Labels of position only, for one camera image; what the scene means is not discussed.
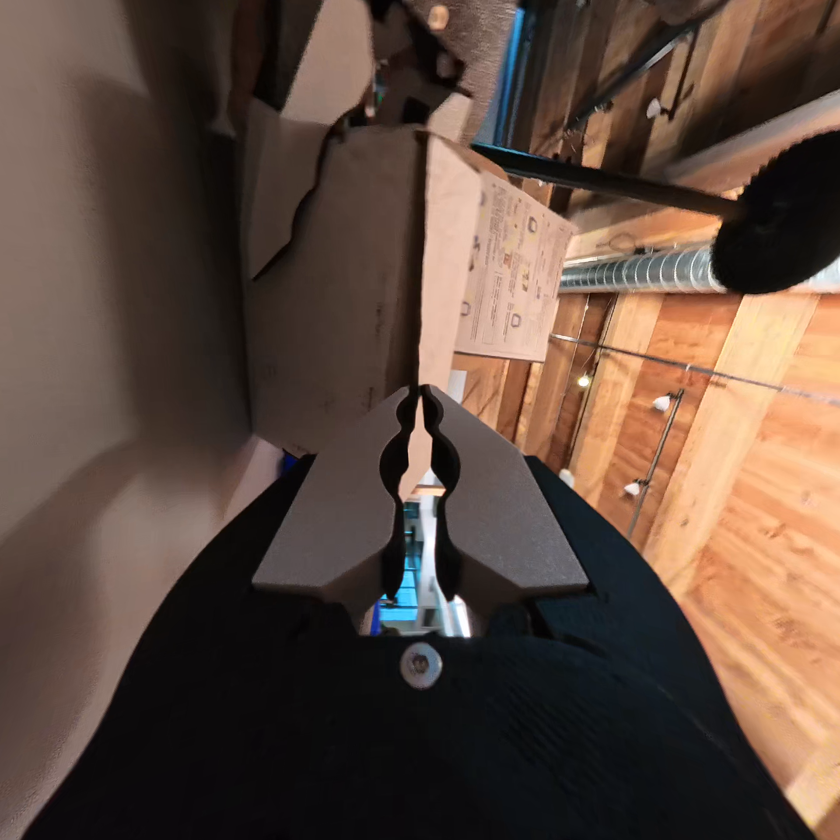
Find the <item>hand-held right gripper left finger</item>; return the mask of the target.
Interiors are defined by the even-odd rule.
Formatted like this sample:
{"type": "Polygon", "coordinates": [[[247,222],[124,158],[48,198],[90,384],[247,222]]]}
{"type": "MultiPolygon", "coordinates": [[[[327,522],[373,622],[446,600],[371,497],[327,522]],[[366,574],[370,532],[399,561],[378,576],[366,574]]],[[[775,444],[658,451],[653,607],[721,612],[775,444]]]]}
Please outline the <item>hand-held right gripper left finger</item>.
{"type": "Polygon", "coordinates": [[[403,387],[344,429],[311,464],[254,577],[255,588],[324,602],[375,602],[403,581],[399,487],[417,413],[403,387]]]}

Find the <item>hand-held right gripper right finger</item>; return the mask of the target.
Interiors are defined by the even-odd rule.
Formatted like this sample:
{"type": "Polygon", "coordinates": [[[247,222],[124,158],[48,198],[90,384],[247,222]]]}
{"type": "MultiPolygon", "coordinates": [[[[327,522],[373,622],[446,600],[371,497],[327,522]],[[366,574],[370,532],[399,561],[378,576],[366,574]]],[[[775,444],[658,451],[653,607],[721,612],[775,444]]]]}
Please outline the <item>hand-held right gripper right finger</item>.
{"type": "Polygon", "coordinates": [[[444,597],[523,602],[589,580],[521,451],[434,385],[423,385],[437,504],[435,570],[444,597]]]}

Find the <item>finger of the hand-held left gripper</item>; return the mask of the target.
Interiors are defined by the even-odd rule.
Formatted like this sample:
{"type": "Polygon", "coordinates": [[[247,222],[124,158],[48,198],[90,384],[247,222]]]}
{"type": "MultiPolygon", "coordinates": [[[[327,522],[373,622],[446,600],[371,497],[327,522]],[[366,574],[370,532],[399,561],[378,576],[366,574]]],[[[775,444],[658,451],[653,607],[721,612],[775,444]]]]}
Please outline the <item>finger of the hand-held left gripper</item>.
{"type": "Polygon", "coordinates": [[[359,105],[374,72],[371,10],[364,1],[321,3],[282,118],[335,124],[359,105]]]}
{"type": "Polygon", "coordinates": [[[245,279],[256,280],[289,245],[298,208],[318,178],[331,125],[288,119],[263,101],[245,133],[245,279]]]}

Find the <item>white cardboard mailer box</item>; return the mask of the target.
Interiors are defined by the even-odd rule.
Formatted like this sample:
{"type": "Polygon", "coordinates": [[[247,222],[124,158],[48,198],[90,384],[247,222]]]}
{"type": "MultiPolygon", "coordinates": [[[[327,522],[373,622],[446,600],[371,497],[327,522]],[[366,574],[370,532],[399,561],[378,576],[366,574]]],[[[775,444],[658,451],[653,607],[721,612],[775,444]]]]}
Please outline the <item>white cardboard mailer box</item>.
{"type": "Polygon", "coordinates": [[[246,292],[260,438],[314,455],[404,386],[447,391],[489,175],[509,184],[423,129],[327,142],[287,249],[246,292]]]}

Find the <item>printed instruction sheet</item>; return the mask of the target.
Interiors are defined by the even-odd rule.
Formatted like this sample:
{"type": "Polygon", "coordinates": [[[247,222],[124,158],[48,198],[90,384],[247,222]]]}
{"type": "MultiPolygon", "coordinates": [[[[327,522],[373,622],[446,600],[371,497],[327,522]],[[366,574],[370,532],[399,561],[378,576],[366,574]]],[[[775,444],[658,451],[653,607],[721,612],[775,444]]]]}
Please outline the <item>printed instruction sheet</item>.
{"type": "Polygon", "coordinates": [[[480,180],[455,352],[540,364],[577,230],[509,182],[488,172],[480,180]]]}

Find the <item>silver ventilation duct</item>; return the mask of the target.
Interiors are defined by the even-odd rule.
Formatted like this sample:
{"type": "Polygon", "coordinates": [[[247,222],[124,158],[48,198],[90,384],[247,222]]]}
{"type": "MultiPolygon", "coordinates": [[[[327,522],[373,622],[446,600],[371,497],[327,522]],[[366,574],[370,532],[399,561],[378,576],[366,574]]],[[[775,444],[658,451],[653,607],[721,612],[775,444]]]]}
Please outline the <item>silver ventilation duct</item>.
{"type": "Polygon", "coordinates": [[[708,245],[576,259],[563,268],[558,288],[558,295],[635,292],[726,294],[728,290],[712,272],[708,245]]]}

